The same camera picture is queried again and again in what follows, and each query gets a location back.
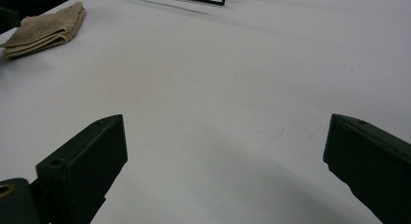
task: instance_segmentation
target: table surface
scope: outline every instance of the table surface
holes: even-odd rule
[[[0,180],[122,113],[93,223],[379,223],[322,161],[332,113],[411,142],[411,0],[82,1],[75,39],[0,60]],[[7,41],[15,30],[0,36]]]

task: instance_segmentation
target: screw hole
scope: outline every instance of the screw hole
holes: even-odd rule
[[[4,197],[11,193],[15,189],[13,184],[2,184],[0,185],[0,197]]]
[[[51,161],[51,166],[57,167],[60,166],[64,163],[64,159],[54,159],[53,161]]]

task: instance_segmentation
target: folded cloth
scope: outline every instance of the folded cloth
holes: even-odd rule
[[[26,17],[15,34],[0,45],[6,60],[70,42],[79,31],[85,9],[81,2],[55,14]]]

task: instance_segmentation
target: white table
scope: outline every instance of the white table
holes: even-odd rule
[[[411,142],[411,0],[79,1],[70,44],[0,61],[0,180],[122,113],[93,223],[379,223],[322,154],[334,112]]]

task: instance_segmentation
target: beige towel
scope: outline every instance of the beige towel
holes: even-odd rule
[[[79,31],[85,9],[81,2],[55,14],[26,17],[15,34],[0,45],[6,60],[70,42]]]

